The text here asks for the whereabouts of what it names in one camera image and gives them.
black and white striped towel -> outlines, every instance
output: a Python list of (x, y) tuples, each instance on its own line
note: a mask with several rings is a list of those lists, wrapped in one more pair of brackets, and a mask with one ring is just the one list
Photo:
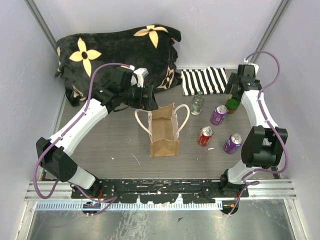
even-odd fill
[(223, 67), (207, 67), (205, 69), (183, 69), (182, 91), (184, 96), (203, 94), (223, 94), (226, 90), (228, 78)]

clear glass bottle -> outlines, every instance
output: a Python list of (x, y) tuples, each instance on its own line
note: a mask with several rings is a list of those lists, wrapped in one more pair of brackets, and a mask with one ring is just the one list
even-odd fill
[(198, 91), (197, 95), (192, 98), (190, 112), (193, 115), (199, 115), (205, 104), (204, 93)]

black mounting plate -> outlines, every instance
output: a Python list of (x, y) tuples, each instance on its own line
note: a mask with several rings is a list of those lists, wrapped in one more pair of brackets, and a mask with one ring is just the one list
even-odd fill
[[(174, 203), (181, 194), (183, 203), (215, 203), (214, 198), (235, 198), (237, 191), (226, 192), (220, 190), (218, 179), (100, 179), (102, 194), (101, 199), (110, 199), (118, 196), (116, 203), (136, 203), (138, 196), (140, 202), (147, 204)], [(242, 194), (248, 197), (248, 190)], [(73, 187), (72, 199), (85, 198), (81, 192)]]

paper bag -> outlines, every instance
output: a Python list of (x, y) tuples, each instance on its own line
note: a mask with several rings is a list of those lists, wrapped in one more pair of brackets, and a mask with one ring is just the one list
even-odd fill
[[(177, 110), (180, 108), (186, 108), (187, 116), (183, 124), (179, 127)], [(148, 128), (141, 123), (138, 112), (148, 113)], [(185, 126), (190, 116), (190, 110), (186, 104), (182, 104), (175, 108), (175, 104), (172, 103), (166, 107), (159, 107), (158, 110), (153, 111), (136, 109), (134, 115), (140, 126), (149, 134), (151, 157), (178, 156), (179, 132)]]

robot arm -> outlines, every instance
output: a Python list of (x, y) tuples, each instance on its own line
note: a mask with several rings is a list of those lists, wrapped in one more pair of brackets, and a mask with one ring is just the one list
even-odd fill
[(120, 104), (147, 111), (158, 109), (153, 86), (144, 86), (146, 68), (135, 71), (118, 67), (114, 79), (105, 87), (93, 90), (92, 99), (57, 133), (49, 139), (41, 137), (36, 143), (38, 157), (58, 138), (40, 162), (41, 167), (61, 182), (69, 182), (94, 196), (101, 188), (97, 177), (79, 167), (72, 159), (77, 145), (84, 136)]
[(248, 134), (241, 150), (241, 160), (232, 168), (227, 169), (221, 176), (222, 187), (237, 187), (243, 185), (256, 172), (255, 169), (268, 169), (277, 166), (280, 162), (283, 149), (274, 132), (267, 124), (265, 117), (275, 127), (284, 143), (287, 141), (286, 129), (278, 128), (272, 119), (264, 100), (260, 81), (256, 79), (258, 66), (255, 64), (242, 64), (238, 72), (232, 73), (226, 87), (227, 94), (241, 101), (249, 117), (251, 131)]

